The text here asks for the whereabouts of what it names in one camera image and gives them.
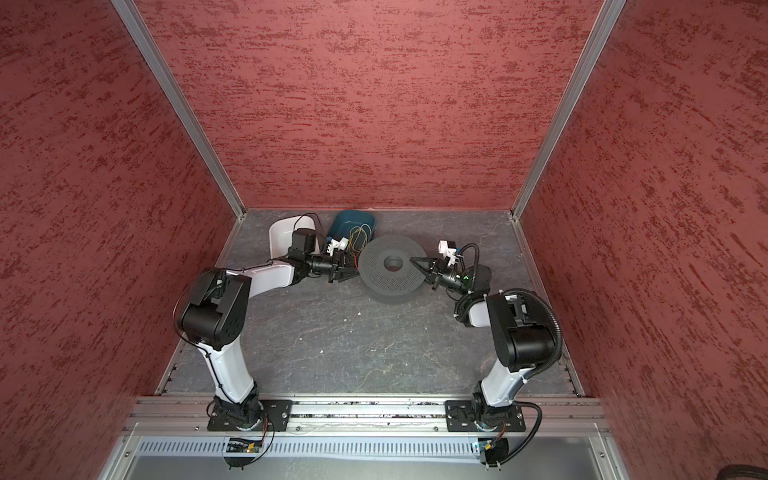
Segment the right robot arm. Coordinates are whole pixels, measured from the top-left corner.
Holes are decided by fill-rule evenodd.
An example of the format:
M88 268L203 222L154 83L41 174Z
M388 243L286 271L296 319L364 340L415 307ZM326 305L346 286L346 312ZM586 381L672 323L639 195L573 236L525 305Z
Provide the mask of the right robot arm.
M456 293L453 317L468 328L488 327L496 361L469 403L447 408L448 424L495 432L518 418L516 397L533 377L562 355L563 336L552 308L538 294L523 288L493 291L492 271L481 264L466 266L451 257L410 259L425 282Z

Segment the black cable spool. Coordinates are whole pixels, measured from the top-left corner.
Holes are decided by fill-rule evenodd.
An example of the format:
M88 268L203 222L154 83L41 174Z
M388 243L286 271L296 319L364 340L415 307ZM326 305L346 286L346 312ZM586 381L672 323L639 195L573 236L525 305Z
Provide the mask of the black cable spool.
M411 259L425 256L425 250L413 239L384 235L362 250L357 260L359 276L374 301L403 304L415 299L425 282Z

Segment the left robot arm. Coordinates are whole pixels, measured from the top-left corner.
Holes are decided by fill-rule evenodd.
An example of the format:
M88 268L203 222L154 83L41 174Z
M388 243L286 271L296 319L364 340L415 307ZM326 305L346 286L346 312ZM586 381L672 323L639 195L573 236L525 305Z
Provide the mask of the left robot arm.
M241 346L249 301L263 293L325 276L330 283L359 275L345 250L317 253L317 232L291 233L287 252L247 269L212 268L192 282L174 307L176 333L199 351L214 383L208 410L211 431L267 431L272 419L259 398Z

